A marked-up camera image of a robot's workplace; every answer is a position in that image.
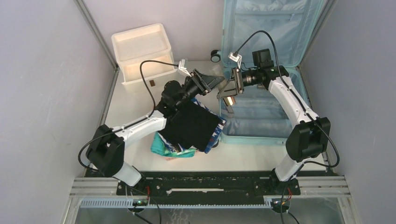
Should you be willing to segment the gold cylindrical bottle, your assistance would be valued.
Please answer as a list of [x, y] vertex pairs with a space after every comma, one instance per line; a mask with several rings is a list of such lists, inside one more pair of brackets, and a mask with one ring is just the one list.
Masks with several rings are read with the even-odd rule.
[[226, 106], [233, 106], [236, 102], [234, 96], [224, 97], [223, 101]]

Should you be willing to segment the light blue ribbed suitcase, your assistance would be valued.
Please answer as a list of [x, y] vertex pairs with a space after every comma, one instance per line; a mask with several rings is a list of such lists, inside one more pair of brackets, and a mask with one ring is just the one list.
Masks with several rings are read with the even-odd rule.
[[[220, 59], [228, 82], [240, 67], [244, 75], [283, 69], [285, 81], [308, 100], [296, 70], [305, 55], [324, 5], [322, 0], [227, 0], [224, 3]], [[219, 102], [226, 119], [221, 141], [226, 144], [283, 145], [293, 126], [277, 99], [252, 83], [235, 103]]]

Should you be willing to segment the black t-shirt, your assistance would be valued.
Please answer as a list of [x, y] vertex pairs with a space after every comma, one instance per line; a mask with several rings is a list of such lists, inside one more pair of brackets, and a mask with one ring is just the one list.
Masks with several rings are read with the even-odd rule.
[[204, 150], [218, 123], [219, 118], [190, 101], [158, 133], [172, 144]]

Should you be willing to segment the white drawer box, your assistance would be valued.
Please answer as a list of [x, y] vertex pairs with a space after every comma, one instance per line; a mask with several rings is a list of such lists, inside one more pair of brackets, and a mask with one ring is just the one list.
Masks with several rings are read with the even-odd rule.
[[[171, 44], [165, 28], [155, 23], [113, 34], [111, 37], [115, 58], [123, 74], [122, 85], [129, 93], [145, 91], [140, 74], [140, 64], [146, 60], [174, 63]], [[148, 87], [163, 87], [178, 77], [177, 68], [160, 64], [144, 63], [143, 76]]]

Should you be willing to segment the teal polo shirt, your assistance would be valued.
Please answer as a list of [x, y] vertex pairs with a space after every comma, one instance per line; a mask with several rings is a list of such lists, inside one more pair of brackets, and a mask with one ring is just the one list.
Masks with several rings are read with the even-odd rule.
[[163, 156], [167, 160], [175, 158], [191, 158], [195, 155], [196, 152], [195, 148], [185, 149], [181, 146], [172, 146], [158, 132], [154, 134], [150, 150], [152, 153]]

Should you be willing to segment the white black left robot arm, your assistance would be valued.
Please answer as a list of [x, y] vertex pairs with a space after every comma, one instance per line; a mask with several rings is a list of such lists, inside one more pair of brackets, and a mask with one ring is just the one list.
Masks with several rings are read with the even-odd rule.
[[208, 151], [215, 142], [216, 128], [222, 119], [194, 102], [194, 98], [210, 93], [224, 80], [222, 76], [206, 75], [194, 69], [183, 84], [168, 81], [159, 103], [147, 115], [122, 126], [99, 126], [92, 140], [83, 146], [87, 159], [103, 176], [126, 183], [136, 195], [143, 193], [146, 182], [135, 167], [125, 162], [125, 149], [159, 132], [172, 145]]

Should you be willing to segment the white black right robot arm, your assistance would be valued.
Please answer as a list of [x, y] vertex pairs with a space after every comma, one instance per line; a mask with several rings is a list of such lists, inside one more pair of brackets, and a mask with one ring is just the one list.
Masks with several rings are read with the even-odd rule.
[[236, 117], [235, 97], [243, 94], [247, 86], [261, 85], [277, 99], [293, 128], [285, 142], [287, 154], [273, 169], [275, 178], [270, 181], [272, 192], [282, 194], [288, 189], [288, 181], [297, 176], [304, 164], [313, 163], [313, 158], [326, 150], [330, 141], [330, 121], [320, 118], [306, 104], [287, 70], [271, 60], [269, 49], [253, 52], [253, 70], [241, 69], [241, 55], [230, 53], [229, 57], [236, 60], [238, 66], [230, 69], [227, 82], [217, 95], [225, 106], [225, 115]]

